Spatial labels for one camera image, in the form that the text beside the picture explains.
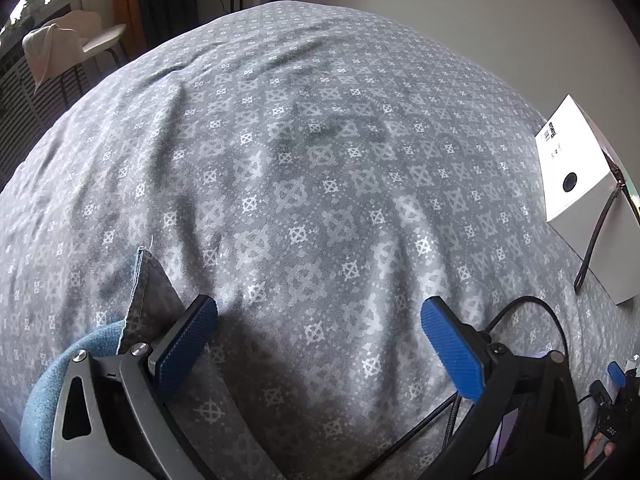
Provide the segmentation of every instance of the white wall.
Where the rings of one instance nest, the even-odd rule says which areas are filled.
[[[306,0],[413,27],[549,116],[571,93],[640,184],[640,48],[610,0]]]

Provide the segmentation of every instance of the bolt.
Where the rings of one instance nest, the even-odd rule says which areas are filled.
[[[87,356],[86,350],[78,350],[78,353],[74,355],[72,359],[73,359],[73,362],[75,363],[81,363],[86,359],[86,356]]]
[[[503,345],[502,343],[496,343],[494,345],[494,354],[496,355],[502,355],[507,351],[507,347],[505,345]]]
[[[131,347],[131,353],[135,356],[144,355],[149,351],[149,345],[146,343],[136,343]]]
[[[551,360],[555,363],[559,364],[564,362],[564,356],[558,350],[552,350],[549,352],[549,357],[551,357]]]

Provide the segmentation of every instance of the curtain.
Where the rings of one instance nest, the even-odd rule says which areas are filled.
[[[113,0],[113,18],[115,23],[127,25],[127,30],[122,37],[122,44],[129,59],[144,54],[148,49],[140,17],[139,1]]]

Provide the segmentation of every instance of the white chair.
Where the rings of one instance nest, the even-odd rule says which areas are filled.
[[[60,76],[60,88],[68,108],[63,74],[74,69],[76,81],[82,95],[77,65],[107,51],[113,56],[117,67],[120,59],[113,47],[120,41],[126,26],[115,25],[102,28],[102,19],[97,12],[72,10],[60,18],[44,23],[32,30],[22,40],[24,55],[35,81],[36,91],[47,79]]]

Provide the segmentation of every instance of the bedsheet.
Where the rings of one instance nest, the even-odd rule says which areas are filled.
[[[0,416],[17,436],[55,356],[123,319],[136,250],[185,304],[214,297],[210,366],[288,479],[341,479],[453,390],[419,327],[439,294],[480,328],[532,294],[558,315],[578,395],[636,341],[545,222],[544,119],[490,73],[398,23],[279,2],[225,16],[108,76],[0,195]],[[497,338],[560,348],[538,307]],[[223,424],[206,392],[192,428]],[[413,478],[443,421],[374,478]],[[226,478],[260,478],[237,458]]]

